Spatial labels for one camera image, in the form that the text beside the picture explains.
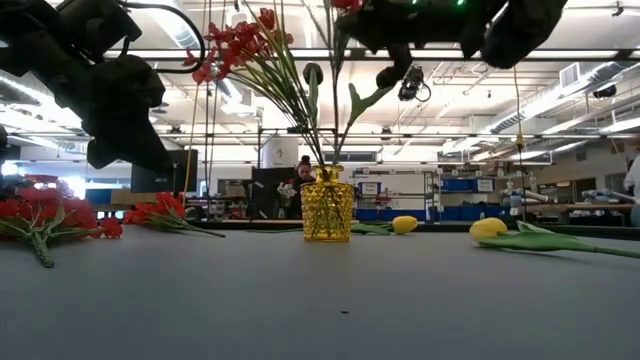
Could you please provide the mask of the blue-grey table mat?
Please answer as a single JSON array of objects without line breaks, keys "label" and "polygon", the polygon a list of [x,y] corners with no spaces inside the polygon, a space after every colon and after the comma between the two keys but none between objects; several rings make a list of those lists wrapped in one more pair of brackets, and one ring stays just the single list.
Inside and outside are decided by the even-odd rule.
[{"label": "blue-grey table mat", "polygon": [[0,360],[640,360],[640,260],[465,233],[0,245]]}]

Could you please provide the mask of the thin wooden pole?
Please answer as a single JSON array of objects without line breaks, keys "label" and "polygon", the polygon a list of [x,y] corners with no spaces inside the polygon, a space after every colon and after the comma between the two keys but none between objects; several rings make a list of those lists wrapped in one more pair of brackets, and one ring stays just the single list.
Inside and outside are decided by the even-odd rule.
[{"label": "thin wooden pole", "polygon": [[196,126],[196,120],[197,120],[197,113],[198,113],[198,105],[199,105],[199,92],[200,92],[200,83],[196,83],[196,87],[195,87],[195,94],[194,94],[194,99],[193,99],[193,111],[192,111],[192,118],[191,118],[191,130],[190,130],[190,134],[189,134],[189,142],[188,142],[188,147],[187,147],[187,162],[186,162],[186,169],[185,169],[185,182],[184,182],[184,186],[183,186],[183,195],[185,196],[185,198],[183,199],[183,203],[186,201],[186,195],[188,193],[188,189],[189,189],[189,179],[190,179],[190,170],[191,170],[191,159],[192,159],[192,148],[193,148],[193,140],[194,140],[194,135],[195,135],[195,126]]}]

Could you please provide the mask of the blue storage bin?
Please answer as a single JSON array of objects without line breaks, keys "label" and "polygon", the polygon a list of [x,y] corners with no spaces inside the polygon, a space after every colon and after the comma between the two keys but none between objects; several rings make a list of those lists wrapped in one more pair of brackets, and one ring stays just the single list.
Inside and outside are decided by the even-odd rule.
[{"label": "blue storage bin", "polygon": [[484,217],[497,217],[504,211],[502,206],[445,206],[442,212],[436,207],[424,209],[357,209],[356,219],[359,221],[391,221],[398,216],[412,216],[418,221],[475,221]]},{"label": "blue storage bin", "polygon": [[442,192],[452,193],[492,193],[495,191],[495,180],[491,178],[449,178],[441,181]]}]

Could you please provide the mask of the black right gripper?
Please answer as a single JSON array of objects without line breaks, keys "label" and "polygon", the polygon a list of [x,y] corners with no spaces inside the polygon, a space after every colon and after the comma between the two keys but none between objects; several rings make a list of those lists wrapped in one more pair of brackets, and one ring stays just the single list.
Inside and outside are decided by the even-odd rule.
[{"label": "black right gripper", "polygon": [[357,13],[339,27],[367,48],[392,45],[393,68],[407,70],[413,62],[408,44],[418,42],[411,28],[417,12],[418,0],[360,0]]}]

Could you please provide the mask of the yellow glass vase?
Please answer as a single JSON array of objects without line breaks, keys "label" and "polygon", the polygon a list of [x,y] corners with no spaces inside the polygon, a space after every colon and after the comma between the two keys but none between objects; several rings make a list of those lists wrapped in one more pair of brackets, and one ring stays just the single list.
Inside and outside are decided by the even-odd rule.
[{"label": "yellow glass vase", "polygon": [[343,243],[350,240],[353,186],[340,180],[341,165],[316,166],[316,180],[301,186],[305,242]]}]

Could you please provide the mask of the yellow artificial tulip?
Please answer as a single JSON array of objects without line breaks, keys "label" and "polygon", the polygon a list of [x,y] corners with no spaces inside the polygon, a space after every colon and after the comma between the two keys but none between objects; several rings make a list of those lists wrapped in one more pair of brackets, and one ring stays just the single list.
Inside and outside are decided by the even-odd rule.
[{"label": "yellow artificial tulip", "polygon": [[306,241],[348,241],[351,234],[360,235],[403,235],[414,231],[418,227],[418,220],[412,216],[398,216],[390,223],[360,223],[352,222],[349,229],[319,227],[307,228],[303,220],[278,220],[264,222],[264,230],[253,230],[253,233],[286,233],[302,231]]},{"label": "yellow artificial tulip", "polygon": [[488,249],[531,252],[574,251],[640,259],[640,252],[588,245],[574,236],[546,230],[521,220],[517,220],[516,225],[517,230],[510,231],[499,218],[485,218],[475,221],[469,228],[469,234],[480,247]]}]

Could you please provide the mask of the white cylinder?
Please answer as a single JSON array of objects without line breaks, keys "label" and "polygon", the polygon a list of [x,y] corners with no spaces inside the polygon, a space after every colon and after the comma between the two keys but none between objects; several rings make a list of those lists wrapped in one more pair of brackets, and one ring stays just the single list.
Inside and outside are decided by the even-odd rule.
[{"label": "white cylinder", "polygon": [[296,138],[273,137],[261,149],[264,168],[295,167],[299,161],[299,142]]}]

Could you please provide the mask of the white flower bouquet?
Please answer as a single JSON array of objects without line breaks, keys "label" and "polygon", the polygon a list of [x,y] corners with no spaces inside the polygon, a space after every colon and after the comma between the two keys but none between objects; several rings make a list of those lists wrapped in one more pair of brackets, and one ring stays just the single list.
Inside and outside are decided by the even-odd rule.
[{"label": "white flower bouquet", "polygon": [[294,187],[294,181],[289,180],[281,182],[277,187],[277,192],[280,196],[280,207],[284,210],[288,210],[292,205],[294,197],[297,195],[297,191]]}]

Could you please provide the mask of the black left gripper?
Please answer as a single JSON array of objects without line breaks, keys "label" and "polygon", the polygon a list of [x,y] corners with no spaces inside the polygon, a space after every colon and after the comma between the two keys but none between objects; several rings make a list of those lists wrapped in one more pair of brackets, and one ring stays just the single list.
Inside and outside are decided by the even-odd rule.
[{"label": "black left gripper", "polygon": [[148,119],[165,87],[143,59],[124,55],[94,65],[72,61],[48,80],[56,103],[71,109],[92,137],[87,160],[96,169],[122,160],[152,170],[170,167],[170,156]]}]

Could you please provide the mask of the silver ceiling duct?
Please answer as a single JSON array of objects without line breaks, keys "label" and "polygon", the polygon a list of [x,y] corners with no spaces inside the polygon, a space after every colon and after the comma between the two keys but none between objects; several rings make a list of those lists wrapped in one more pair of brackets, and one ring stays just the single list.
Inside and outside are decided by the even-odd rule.
[{"label": "silver ceiling duct", "polygon": [[615,84],[622,78],[622,73],[604,78],[585,77],[567,87],[562,87],[559,82],[556,82],[552,86],[521,99],[519,105],[514,105],[511,109],[497,115],[481,132],[486,134],[500,133],[517,125],[519,122],[535,118],[575,97],[603,88],[605,85]]}]

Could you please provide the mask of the person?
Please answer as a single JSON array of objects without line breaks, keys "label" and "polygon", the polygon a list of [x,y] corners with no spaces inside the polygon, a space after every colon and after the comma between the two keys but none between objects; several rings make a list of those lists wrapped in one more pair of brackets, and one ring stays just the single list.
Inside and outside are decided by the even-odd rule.
[{"label": "person", "polygon": [[624,187],[635,201],[630,213],[631,224],[636,228],[640,228],[640,154],[634,158],[628,169]]},{"label": "person", "polygon": [[301,209],[301,187],[306,183],[314,183],[316,179],[311,175],[312,166],[310,157],[304,155],[301,157],[299,164],[296,167],[296,176],[294,177],[293,189],[296,191],[291,200],[291,217],[294,219],[300,219],[302,216]]}]

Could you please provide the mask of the dark artificial tulip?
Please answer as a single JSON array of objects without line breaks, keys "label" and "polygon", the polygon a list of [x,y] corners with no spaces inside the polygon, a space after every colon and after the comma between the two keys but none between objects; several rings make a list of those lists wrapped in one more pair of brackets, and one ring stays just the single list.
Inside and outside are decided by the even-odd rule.
[{"label": "dark artificial tulip", "polygon": [[351,108],[348,121],[344,127],[344,131],[339,137],[339,141],[334,148],[333,165],[338,164],[339,155],[342,152],[342,148],[348,138],[349,132],[358,118],[370,107],[375,105],[381,98],[383,98],[388,92],[390,92],[401,79],[397,77],[391,68],[385,68],[380,76],[382,77],[382,84],[376,83],[376,89],[367,97],[362,97],[356,86],[353,83],[348,84],[348,91],[351,101]]},{"label": "dark artificial tulip", "polygon": [[309,128],[313,139],[313,149],[318,163],[323,165],[324,158],[322,155],[322,145],[320,142],[318,127],[318,86],[323,81],[323,72],[321,67],[313,62],[307,63],[303,69],[303,78],[309,87]]}]

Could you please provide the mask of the red artificial flower bunch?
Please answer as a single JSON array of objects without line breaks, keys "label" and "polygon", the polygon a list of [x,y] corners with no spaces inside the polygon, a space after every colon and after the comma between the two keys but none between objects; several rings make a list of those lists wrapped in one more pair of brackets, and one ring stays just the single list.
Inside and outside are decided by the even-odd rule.
[{"label": "red artificial flower bunch", "polygon": [[268,99],[313,149],[309,128],[309,87],[295,64],[293,36],[275,8],[262,8],[249,21],[220,28],[210,23],[203,36],[207,49],[192,78],[210,83],[227,78]]},{"label": "red artificial flower bunch", "polygon": [[225,235],[202,229],[190,224],[186,219],[184,201],[180,195],[160,192],[155,194],[154,203],[137,203],[126,211],[123,223],[139,225],[164,232],[196,232],[224,238]]},{"label": "red artificial flower bunch", "polygon": [[7,184],[0,177],[0,241],[30,247],[42,266],[51,268],[49,246],[85,238],[118,239],[122,226],[115,217],[101,221],[88,201],[69,197],[58,188],[37,188],[30,183]]}]

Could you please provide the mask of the black monitor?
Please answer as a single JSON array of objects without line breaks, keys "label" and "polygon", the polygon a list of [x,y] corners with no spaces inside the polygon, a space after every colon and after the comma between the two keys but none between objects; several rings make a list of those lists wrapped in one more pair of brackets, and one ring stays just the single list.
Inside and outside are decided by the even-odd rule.
[{"label": "black monitor", "polygon": [[253,168],[251,171],[249,213],[253,220],[278,217],[281,183],[290,182],[295,175],[293,167]]},{"label": "black monitor", "polygon": [[132,193],[197,191],[198,151],[195,149],[173,150],[168,154],[170,165],[163,171],[132,166],[130,185]]}]

